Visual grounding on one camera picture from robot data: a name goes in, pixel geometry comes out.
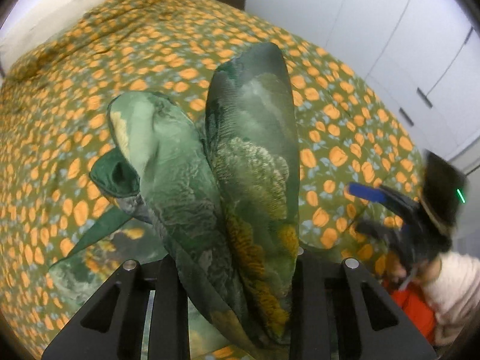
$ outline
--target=blue handle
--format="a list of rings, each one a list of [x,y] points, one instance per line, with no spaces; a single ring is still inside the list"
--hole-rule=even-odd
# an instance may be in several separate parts
[[[349,184],[349,194],[374,203],[383,204],[386,202],[386,197],[382,190],[359,183]]]

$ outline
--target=floral bedspread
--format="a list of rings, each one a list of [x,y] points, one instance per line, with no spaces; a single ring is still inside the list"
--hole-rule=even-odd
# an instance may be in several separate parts
[[[215,68],[258,42],[278,45],[290,74],[301,150],[301,245],[384,271],[385,251],[353,223],[359,216],[391,226],[401,220],[345,187],[385,183],[414,196],[421,158],[351,68],[214,0],[107,0],[21,57],[0,92],[0,310],[35,357],[122,261],[143,263],[164,253],[152,228],[131,220],[79,254],[69,277],[49,273],[111,207],[88,178],[113,147],[108,103],[127,90],[159,91],[197,120]],[[190,326],[195,356],[246,356],[222,339],[206,344],[203,332]],[[205,357],[212,349],[219,350]]]

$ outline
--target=red clothing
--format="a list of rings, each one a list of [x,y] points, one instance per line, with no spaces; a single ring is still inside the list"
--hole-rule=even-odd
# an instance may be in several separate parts
[[[433,345],[437,322],[434,311],[426,303],[422,289],[410,283],[405,291],[391,291],[390,296],[410,318],[417,329],[420,330],[428,342]]]

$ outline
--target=bed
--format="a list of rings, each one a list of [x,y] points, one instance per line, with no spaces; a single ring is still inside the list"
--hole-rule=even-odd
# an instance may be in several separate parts
[[[163,92],[198,120],[216,67],[259,42],[283,51],[291,79],[301,246],[383,273],[384,248],[354,221],[401,220],[346,185],[384,183],[414,197],[421,156],[361,78],[322,48],[214,0],[106,0],[19,58],[0,92],[0,310],[36,358],[119,264],[153,261],[163,250],[153,229],[133,219],[62,274],[49,270],[111,207],[88,178],[113,147],[109,102],[127,90]],[[192,308],[193,358],[250,358],[205,324]]]

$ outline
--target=metal screw head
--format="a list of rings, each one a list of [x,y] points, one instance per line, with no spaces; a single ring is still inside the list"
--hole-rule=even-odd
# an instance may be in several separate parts
[[[126,271],[131,271],[137,267],[137,262],[134,259],[128,259],[123,263],[123,269]]]
[[[360,264],[356,259],[346,259],[345,265],[350,269],[356,269]]]

